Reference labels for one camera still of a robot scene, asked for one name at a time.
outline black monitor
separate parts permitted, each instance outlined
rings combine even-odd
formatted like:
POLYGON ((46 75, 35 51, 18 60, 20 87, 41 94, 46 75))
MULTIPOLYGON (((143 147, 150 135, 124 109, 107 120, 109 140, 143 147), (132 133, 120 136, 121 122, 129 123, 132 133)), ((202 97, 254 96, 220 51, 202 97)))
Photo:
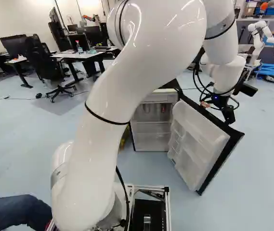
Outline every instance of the black monitor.
POLYGON ((59 15, 58 15, 58 13, 57 13, 55 7, 53 7, 52 10, 50 11, 49 17, 51 18, 51 21, 52 21, 53 23, 59 23, 59 24, 61 24, 59 15))
POLYGON ((25 53, 26 35, 14 35, 0 38, 1 43, 12 58, 25 53))
POLYGON ((88 41, 87 41, 87 38, 85 37, 85 35, 69 35, 69 41, 70 41, 70 44, 72 46, 72 48, 74 50, 77 50, 77 42, 76 41, 79 41, 79 45, 80 47, 83 48, 84 51, 88 51, 90 48, 89 48, 89 45, 88 45, 88 41))
POLYGON ((103 36, 99 26, 78 27, 77 33, 85 33, 91 46, 108 46, 107 38, 103 36))
POLYGON ((68 31, 76 31, 78 28, 77 24, 73 24, 73 25, 68 25, 68 31))

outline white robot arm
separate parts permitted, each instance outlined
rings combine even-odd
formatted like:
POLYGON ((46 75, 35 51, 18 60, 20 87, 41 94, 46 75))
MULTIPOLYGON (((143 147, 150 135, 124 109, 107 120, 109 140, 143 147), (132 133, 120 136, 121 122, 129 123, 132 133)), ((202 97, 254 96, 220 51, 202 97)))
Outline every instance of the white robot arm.
POLYGON ((107 26, 122 51, 94 84, 75 141, 54 156, 52 214, 61 231, 90 230, 113 210, 127 122, 147 94, 193 61, 202 44, 204 70, 219 92, 236 84, 245 65, 237 56, 230 0, 123 0, 110 11, 107 26))
POLYGON ((253 51, 252 57, 249 62, 250 66, 254 65, 256 59, 258 58, 265 46, 265 43, 260 37, 259 30, 263 31, 264 35, 267 37, 267 42, 274 44, 273 34, 271 33, 271 30, 269 29, 265 21, 258 21, 256 23, 248 25, 248 31, 252 34, 253 45, 255 47, 255 50, 253 51))

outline open fridge door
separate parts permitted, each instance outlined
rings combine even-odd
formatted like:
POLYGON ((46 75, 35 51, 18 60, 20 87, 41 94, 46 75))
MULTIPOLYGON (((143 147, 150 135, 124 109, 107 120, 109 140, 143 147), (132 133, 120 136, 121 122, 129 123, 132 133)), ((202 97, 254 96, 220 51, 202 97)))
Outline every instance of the open fridge door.
POLYGON ((168 157, 188 188, 202 195, 244 136, 179 92, 168 157))

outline bottle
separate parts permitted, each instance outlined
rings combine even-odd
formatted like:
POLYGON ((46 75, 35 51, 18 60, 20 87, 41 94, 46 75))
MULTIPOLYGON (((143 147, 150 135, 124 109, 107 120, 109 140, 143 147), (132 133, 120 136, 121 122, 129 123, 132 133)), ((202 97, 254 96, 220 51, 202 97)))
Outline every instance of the bottle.
POLYGON ((78 40, 76 40, 76 43, 77 43, 77 51, 78 51, 78 54, 83 54, 83 48, 82 48, 82 47, 80 47, 80 45, 79 45, 79 41, 78 41, 78 40))

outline blue jeans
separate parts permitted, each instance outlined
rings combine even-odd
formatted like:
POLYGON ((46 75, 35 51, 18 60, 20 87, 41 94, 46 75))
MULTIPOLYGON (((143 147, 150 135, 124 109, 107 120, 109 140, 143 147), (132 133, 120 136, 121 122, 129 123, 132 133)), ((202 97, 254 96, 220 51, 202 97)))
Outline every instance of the blue jeans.
POLYGON ((44 231, 51 219, 50 206, 32 195, 0 198, 0 230, 26 224, 36 231, 44 231))

